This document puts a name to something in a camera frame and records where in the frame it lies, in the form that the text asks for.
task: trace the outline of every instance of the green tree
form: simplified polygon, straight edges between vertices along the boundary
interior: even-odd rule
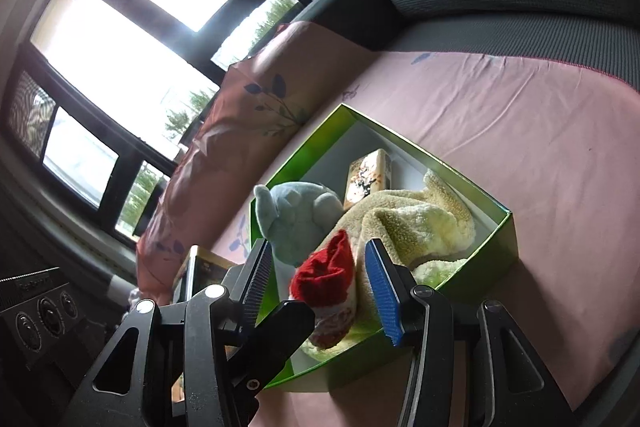
[[[169,133],[169,139],[173,140],[178,136],[182,136],[187,130],[189,124],[202,112],[214,94],[215,93],[212,89],[201,89],[197,92],[192,91],[189,94],[188,109],[183,109],[181,111],[167,111],[164,128]]]
[[[151,192],[153,192],[160,178],[161,175],[159,173],[153,172],[146,165],[140,169],[120,214],[120,219],[130,227],[135,228],[137,225],[142,211],[145,209],[146,202],[151,197]]]
[[[267,19],[256,29],[251,47],[253,48],[297,3],[297,0],[275,0],[267,12]]]

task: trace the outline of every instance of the light blue stuffed toy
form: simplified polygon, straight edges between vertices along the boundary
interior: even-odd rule
[[[306,182],[287,182],[269,190],[256,185],[255,216],[274,256],[300,266],[332,231],[344,210],[335,192]]]

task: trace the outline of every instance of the dark window frame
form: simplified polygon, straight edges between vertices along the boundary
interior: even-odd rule
[[[134,181],[144,162],[168,177],[171,177],[177,168],[177,162],[165,158],[164,155],[108,117],[104,111],[90,102],[64,79],[49,64],[49,61],[40,51],[31,44],[29,39],[50,1],[45,0],[41,9],[36,13],[28,28],[28,38],[18,49],[18,56],[10,73],[0,107],[2,111],[0,132],[11,144],[12,149],[18,153],[21,159],[27,163],[38,178],[44,181],[46,186],[60,200],[68,203],[83,219],[102,229],[127,247],[135,249],[136,242],[115,229]],[[150,0],[102,1],[162,42],[192,67],[209,78],[211,82],[220,86],[226,71],[211,60],[212,56],[242,20],[266,0],[228,0],[213,14],[199,32],[193,32]],[[309,2],[310,0],[298,0],[299,5],[292,9],[292,12],[299,11],[298,8],[302,9]],[[289,15],[287,14],[282,19],[283,23],[289,22]],[[271,32],[261,39],[258,45],[251,50],[250,55],[254,54],[259,49],[259,46],[266,44],[273,37],[275,30],[276,28],[273,28]],[[8,125],[8,115],[14,101],[15,89],[23,71],[56,102],[39,158],[36,158],[20,143],[20,140],[14,136]],[[212,102],[207,105],[207,108],[210,108],[211,105]],[[118,155],[98,208],[95,208],[82,196],[69,188],[43,164],[44,151],[46,150],[53,121],[59,107],[68,112],[71,118],[74,118],[89,133]],[[201,126],[204,116],[201,114],[194,119],[183,138],[187,138],[187,134],[193,138],[193,135],[196,134],[197,129]]]

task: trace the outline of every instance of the fuzzy yellow cloth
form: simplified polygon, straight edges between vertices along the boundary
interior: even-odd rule
[[[379,237],[395,264],[412,270],[418,284],[437,287],[465,259],[446,261],[466,250],[476,237],[469,209],[433,171],[424,175],[423,190],[381,190],[350,208],[319,245],[325,248],[338,230],[346,230],[356,266],[357,311],[347,336],[330,349],[308,341],[302,349],[326,360],[380,328],[373,293],[364,264],[364,248]]]

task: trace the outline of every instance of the red and white plush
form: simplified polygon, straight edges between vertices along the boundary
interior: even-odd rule
[[[334,347],[349,332],[356,314],[355,268],[345,230],[331,238],[298,268],[291,280],[291,298],[316,314],[309,341],[321,349]]]

